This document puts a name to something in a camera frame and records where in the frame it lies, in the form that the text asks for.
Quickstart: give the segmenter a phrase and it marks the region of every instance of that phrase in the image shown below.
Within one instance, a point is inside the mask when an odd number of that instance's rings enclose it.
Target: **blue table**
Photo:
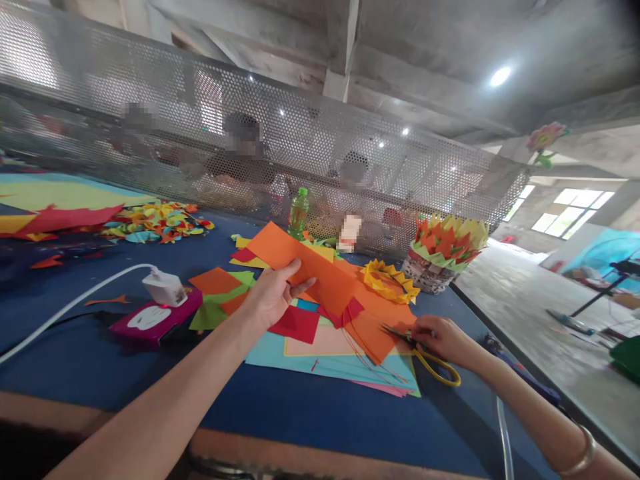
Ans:
[[[153,263],[186,283],[235,251],[229,236],[252,237],[261,226],[246,219],[207,213],[216,228],[206,237],[173,245],[121,241],[104,258],[77,259],[62,267],[36,270],[20,288],[0,293],[0,349],[22,339],[67,302],[104,278],[137,263]],[[364,258],[350,256],[352,263]],[[140,269],[104,287],[94,298],[126,294],[131,305],[78,306],[67,316],[104,309],[128,313],[148,300]],[[475,339],[487,328],[448,289],[440,296],[421,293],[414,314],[450,317]],[[190,349],[131,352],[122,348],[92,317],[46,331],[10,361],[0,365],[0,391],[118,411],[172,368]],[[398,399],[354,383],[242,364],[201,426],[250,437],[292,443],[417,465],[476,477],[503,478],[503,456],[495,395],[474,374],[461,370],[462,386],[450,389],[416,368],[423,398]],[[518,479],[553,479],[536,446],[507,410]]]

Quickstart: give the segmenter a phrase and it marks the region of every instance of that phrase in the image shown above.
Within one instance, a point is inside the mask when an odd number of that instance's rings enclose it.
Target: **concrete floor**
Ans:
[[[488,247],[456,284],[574,404],[640,463],[640,386],[609,368],[606,348],[558,332],[571,330],[545,312],[555,309],[569,314],[593,298],[594,291],[500,245]],[[578,318],[599,331],[633,320],[630,312],[605,297]],[[638,332],[639,323],[626,324],[625,330]],[[598,340],[597,335],[585,338]]]

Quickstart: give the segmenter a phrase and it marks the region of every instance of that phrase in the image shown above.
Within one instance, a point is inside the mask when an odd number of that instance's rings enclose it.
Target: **metal perforated mesh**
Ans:
[[[46,7],[0,1],[0,147],[256,219],[287,221],[309,188],[309,230],[346,211],[359,246],[403,255],[435,211],[495,228],[524,165],[169,45]]]

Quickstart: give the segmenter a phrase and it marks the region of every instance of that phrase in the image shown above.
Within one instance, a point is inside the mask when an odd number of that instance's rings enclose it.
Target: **ceiling light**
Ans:
[[[510,74],[511,74],[511,68],[502,67],[500,70],[494,73],[493,76],[491,77],[491,81],[489,82],[490,86],[499,87],[500,85],[502,85],[504,82],[507,81]]]

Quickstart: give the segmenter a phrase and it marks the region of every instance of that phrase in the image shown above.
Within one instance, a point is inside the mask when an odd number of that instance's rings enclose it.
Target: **green plastic bottle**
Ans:
[[[309,211],[309,199],[307,198],[308,192],[309,191],[306,188],[300,187],[300,190],[298,190],[298,196],[291,202],[288,233],[296,240],[305,239],[302,232],[307,224],[307,212]]]

